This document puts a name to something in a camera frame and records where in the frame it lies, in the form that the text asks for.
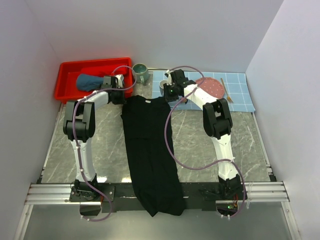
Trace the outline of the black t shirt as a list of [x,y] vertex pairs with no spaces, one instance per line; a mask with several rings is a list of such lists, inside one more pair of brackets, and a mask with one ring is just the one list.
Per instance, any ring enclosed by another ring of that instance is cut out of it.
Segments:
[[180,216],[186,208],[172,140],[171,111],[163,97],[134,95],[122,107],[121,118],[130,178],[135,196],[153,217],[158,212]]

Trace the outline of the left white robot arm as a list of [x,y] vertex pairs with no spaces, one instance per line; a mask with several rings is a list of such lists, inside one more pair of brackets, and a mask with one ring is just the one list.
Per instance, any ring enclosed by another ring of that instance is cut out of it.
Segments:
[[124,104],[125,81],[122,74],[100,77],[82,73],[77,77],[76,87],[91,94],[83,97],[83,101],[79,99],[67,102],[62,129],[74,151],[77,171],[75,179],[89,182],[83,186],[81,195],[88,201],[94,201],[100,193],[98,186],[94,185],[97,173],[92,158],[96,110],[109,103]]

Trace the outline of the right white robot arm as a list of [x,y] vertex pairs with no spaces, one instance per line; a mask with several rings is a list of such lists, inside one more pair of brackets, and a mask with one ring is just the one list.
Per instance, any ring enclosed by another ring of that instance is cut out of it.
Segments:
[[206,169],[218,164],[218,179],[220,182],[231,181],[241,176],[240,170],[234,162],[231,146],[231,130],[233,121],[228,102],[224,98],[216,98],[201,88],[205,82],[205,76],[201,76],[201,82],[189,80],[182,69],[168,69],[165,73],[167,83],[163,86],[163,97],[166,102],[174,102],[164,127],[164,138],[167,139],[167,127],[173,110],[182,103],[189,100],[202,110],[203,128],[211,138],[217,161],[198,167],[197,170]]

